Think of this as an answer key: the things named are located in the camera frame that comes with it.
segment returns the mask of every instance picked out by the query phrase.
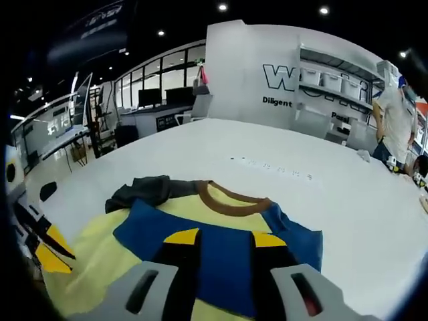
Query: desk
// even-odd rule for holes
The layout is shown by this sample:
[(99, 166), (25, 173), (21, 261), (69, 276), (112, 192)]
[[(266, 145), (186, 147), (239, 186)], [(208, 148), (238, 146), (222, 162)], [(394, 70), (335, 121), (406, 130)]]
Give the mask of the desk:
[[(84, 127), (82, 125), (74, 126), (72, 129), (65, 132), (57, 139), (49, 142), (49, 144), (47, 144), (41, 152), (41, 159), (44, 161), (45, 159), (47, 159), (49, 156), (51, 156), (61, 148), (65, 148), (68, 145), (72, 144), (73, 142), (77, 142), (79, 139), (83, 138), (88, 133), (89, 133), (89, 129), (87, 127)], [(70, 167), (70, 163), (68, 163), (68, 168), (70, 169), (70, 172), (71, 172), (72, 168)]]
[(120, 115), (122, 125), (133, 125), (140, 138), (177, 126), (176, 114), (192, 110), (192, 106), (163, 105)]
[[(244, 166), (247, 157), (310, 173), (313, 182)], [(322, 273), (361, 314), (385, 318), (419, 271), (428, 247), (420, 190), (379, 161), (298, 132), (205, 119), (137, 140), (75, 171), (42, 205), (67, 240), (134, 177), (213, 179), (240, 194), (269, 197), (290, 219), (324, 232)]]

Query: black ceiling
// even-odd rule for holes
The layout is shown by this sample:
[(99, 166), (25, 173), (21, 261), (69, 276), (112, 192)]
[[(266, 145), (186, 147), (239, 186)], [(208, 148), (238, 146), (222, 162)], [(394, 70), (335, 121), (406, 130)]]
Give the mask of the black ceiling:
[[(45, 60), (47, 51), (68, 25), (110, 2), (40, 0), (23, 4), (22, 17), (26, 28), (20, 42), (26, 55), (23, 57), (25, 63), (22, 64), (18, 86), (25, 91), (19, 92), (20, 97), (16, 98), (20, 98), (20, 104), (25, 101), (25, 95), (28, 96), (38, 85), (43, 85), (45, 91), (49, 90), (52, 98), (70, 90), (74, 71), (70, 72), (66, 66), (49, 70)], [(228, 5), (226, 12), (217, 10), (220, 3)], [(391, 5), (391, 1), (373, 0), (126, 0), (134, 13), (128, 16), (126, 24), (130, 55), (115, 51), (92, 60), (80, 69), (94, 72), (97, 79), (103, 77), (103, 81), (115, 80), (126, 70), (156, 54), (204, 39), (207, 26), (212, 23), (242, 19), (247, 24), (294, 25), (330, 33), (361, 45), (403, 70), (405, 65), (398, 56), (399, 51), (413, 48), (422, 59), (428, 57), (426, 36), (422, 34), (426, 30), (423, 27), (426, 18), (423, 8), (418, 9), (420, 3), (416, 0), (407, 0), (398, 5)], [(328, 16), (319, 14), (321, 5), (330, 8)], [(160, 29), (165, 31), (164, 37), (157, 35)], [(30, 84), (26, 80), (28, 76), (33, 77)], [(27, 114), (35, 108), (35, 104), (27, 103), (18, 108), (16, 100), (14, 109), (18, 114)]]

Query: red object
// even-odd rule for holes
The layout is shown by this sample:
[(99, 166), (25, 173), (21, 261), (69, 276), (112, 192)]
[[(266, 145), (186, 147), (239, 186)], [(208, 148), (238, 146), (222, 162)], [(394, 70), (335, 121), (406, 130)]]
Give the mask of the red object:
[(202, 83), (204, 83), (205, 85), (208, 84), (208, 77), (205, 73), (203, 66), (201, 66), (201, 79), (202, 79)]
[(419, 109), (419, 111), (426, 116), (428, 112), (428, 104), (425, 102), (417, 102), (416, 108)]

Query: white storage bin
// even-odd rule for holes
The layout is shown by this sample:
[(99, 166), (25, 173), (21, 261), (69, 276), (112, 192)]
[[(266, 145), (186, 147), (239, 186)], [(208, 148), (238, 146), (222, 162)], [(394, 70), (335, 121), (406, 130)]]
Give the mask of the white storage bin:
[(323, 72), (322, 85), (325, 88), (340, 92), (340, 89), (342, 88), (342, 77), (331, 74), (329, 72)]
[(393, 75), (394, 77), (400, 76), (399, 69), (395, 67), (388, 60), (383, 60), (381, 62), (378, 62), (376, 64), (376, 67), (377, 67), (378, 74), (380, 74), (382, 77), (385, 77), (385, 72), (391, 73), (391, 75)]
[(362, 86), (356, 82), (351, 82), (349, 79), (342, 81), (342, 93), (355, 99), (360, 99)]
[(311, 85), (320, 85), (321, 71), (309, 68), (300, 68), (302, 82)]

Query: glass window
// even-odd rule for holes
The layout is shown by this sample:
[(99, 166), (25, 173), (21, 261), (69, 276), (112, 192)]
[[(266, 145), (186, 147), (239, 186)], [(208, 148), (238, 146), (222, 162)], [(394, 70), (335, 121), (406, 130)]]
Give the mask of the glass window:
[(163, 58), (162, 99), (167, 99), (167, 90), (180, 88), (185, 83), (185, 52), (179, 51)]
[(189, 49), (187, 54), (187, 62), (195, 62), (201, 58), (205, 59), (205, 45), (200, 45), (199, 47), (194, 47)]
[(144, 89), (159, 88), (159, 74), (161, 72), (160, 62), (160, 60), (155, 60), (144, 67)]
[(132, 72), (131, 96), (132, 106), (138, 106), (138, 91), (142, 89), (142, 68)]
[(122, 99), (123, 107), (131, 108), (131, 74), (128, 74), (122, 79)]
[(179, 51), (163, 58), (162, 69), (169, 70), (176, 68), (178, 65), (184, 64), (185, 52)]
[(122, 88), (120, 87), (120, 83), (121, 83), (121, 80), (118, 80), (116, 82), (116, 86), (115, 86), (116, 88), (114, 90), (114, 92), (116, 94), (116, 105), (118, 108), (123, 107), (123, 104), (122, 104)]
[(185, 71), (171, 70), (162, 74), (162, 99), (167, 99), (167, 90), (184, 86)]
[(195, 80), (197, 74), (198, 74), (199, 67), (189, 67), (187, 68), (187, 83), (186, 87), (192, 87), (193, 86), (193, 80)]

